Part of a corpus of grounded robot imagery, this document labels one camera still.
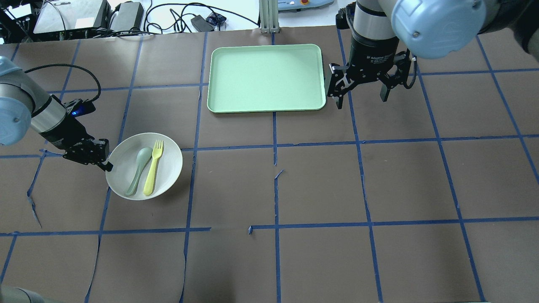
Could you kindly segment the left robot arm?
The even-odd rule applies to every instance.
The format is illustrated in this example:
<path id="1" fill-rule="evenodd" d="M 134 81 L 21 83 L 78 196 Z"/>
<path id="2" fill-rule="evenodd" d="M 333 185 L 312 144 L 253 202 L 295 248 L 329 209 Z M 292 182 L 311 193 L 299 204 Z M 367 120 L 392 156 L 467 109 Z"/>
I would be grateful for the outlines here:
<path id="1" fill-rule="evenodd" d="M 96 110 L 94 101 L 101 95 L 101 85 L 94 74 L 97 93 L 94 98 L 76 98 L 63 103 L 49 94 L 24 71 L 6 57 L 0 58 L 0 143 L 9 146 L 19 142 L 32 128 L 53 146 L 64 151 L 63 158 L 96 165 L 112 171 L 108 162 L 109 140 L 96 139 L 77 117 Z"/>

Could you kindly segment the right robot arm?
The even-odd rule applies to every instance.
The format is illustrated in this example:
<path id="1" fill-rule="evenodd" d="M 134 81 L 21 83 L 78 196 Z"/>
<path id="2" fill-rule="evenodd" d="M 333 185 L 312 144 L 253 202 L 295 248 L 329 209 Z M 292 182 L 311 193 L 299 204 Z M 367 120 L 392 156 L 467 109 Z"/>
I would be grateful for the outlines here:
<path id="1" fill-rule="evenodd" d="M 331 63 L 327 97 L 341 109 L 345 94 L 380 81 L 380 98 L 402 85 L 411 89 L 417 59 L 457 52 L 472 38 L 509 28 L 525 53 L 538 58 L 537 0 L 357 0 L 336 15 L 352 31 L 347 63 Z"/>

